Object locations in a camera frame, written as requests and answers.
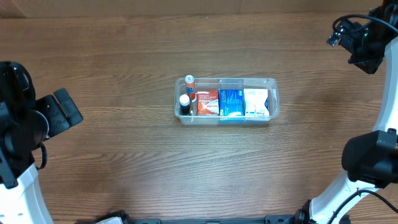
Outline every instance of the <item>bottle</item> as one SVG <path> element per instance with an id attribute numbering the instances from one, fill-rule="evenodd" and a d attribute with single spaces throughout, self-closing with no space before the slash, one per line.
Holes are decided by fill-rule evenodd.
<path id="1" fill-rule="evenodd" d="M 190 114 L 190 99 L 187 94 L 180 96 L 180 112 L 181 115 L 189 115 Z"/>
<path id="2" fill-rule="evenodd" d="M 185 77 L 185 86 L 187 88 L 189 98 L 194 102 L 197 99 L 197 95 L 195 93 L 195 78 L 193 75 L 187 75 Z"/>

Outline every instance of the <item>red box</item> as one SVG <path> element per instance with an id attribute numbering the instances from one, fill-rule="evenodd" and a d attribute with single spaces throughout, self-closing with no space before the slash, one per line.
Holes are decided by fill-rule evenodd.
<path id="1" fill-rule="evenodd" d="M 198 115 L 215 115 L 220 113 L 218 90 L 198 90 Z"/>

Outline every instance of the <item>white bottle cap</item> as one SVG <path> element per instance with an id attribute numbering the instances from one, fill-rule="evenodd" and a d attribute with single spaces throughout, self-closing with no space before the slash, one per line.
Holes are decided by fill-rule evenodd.
<path id="1" fill-rule="evenodd" d="M 187 94 L 180 96 L 180 104 L 182 106 L 188 106 L 190 102 L 189 96 Z"/>
<path id="2" fill-rule="evenodd" d="M 187 75 L 185 77 L 185 82 L 186 83 L 193 83 L 194 80 L 195 80 L 195 78 L 193 77 L 193 75 Z"/>

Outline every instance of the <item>blue box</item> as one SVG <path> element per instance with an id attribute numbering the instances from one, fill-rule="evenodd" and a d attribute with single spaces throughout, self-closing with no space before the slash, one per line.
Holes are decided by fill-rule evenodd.
<path id="1" fill-rule="evenodd" d="M 244 116 L 243 90 L 218 90 L 220 116 Z"/>

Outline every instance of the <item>wood grain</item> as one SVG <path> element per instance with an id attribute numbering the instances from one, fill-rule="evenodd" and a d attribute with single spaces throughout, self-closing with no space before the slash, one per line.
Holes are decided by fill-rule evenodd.
<path id="1" fill-rule="evenodd" d="M 22 63 L 37 97 L 65 87 L 85 117 L 46 142 L 39 179 L 56 223 L 119 209 L 164 220 L 263 217 L 319 195 L 347 140 L 376 122 L 386 72 L 367 75 L 327 46 L 340 15 L 0 20 L 0 60 Z M 188 73 L 275 78 L 280 116 L 268 126 L 182 126 L 174 83 Z M 398 204 L 395 185 L 380 192 Z M 350 215 L 396 222 L 372 197 Z"/>
<path id="2" fill-rule="evenodd" d="M 101 17 L 259 12 L 366 12 L 374 0 L 2 0 L 3 17 Z"/>

